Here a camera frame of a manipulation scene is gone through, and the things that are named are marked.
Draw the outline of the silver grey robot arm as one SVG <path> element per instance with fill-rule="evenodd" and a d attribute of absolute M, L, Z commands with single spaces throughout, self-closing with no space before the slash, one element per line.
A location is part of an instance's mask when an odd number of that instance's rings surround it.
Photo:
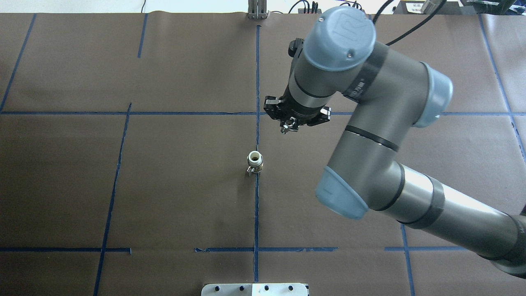
<path fill-rule="evenodd" d="M 264 103 L 281 133 L 329 122 L 335 93 L 357 103 L 316 187 L 321 204 L 350 219 L 384 213 L 525 278 L 524 213 L 503 213 L 396 161 L 409 130 L 449 105 L 449 77 L 378 42 L 373 21 L 349 6 L 323 12 L 288 54 L 284 94 Z"/>

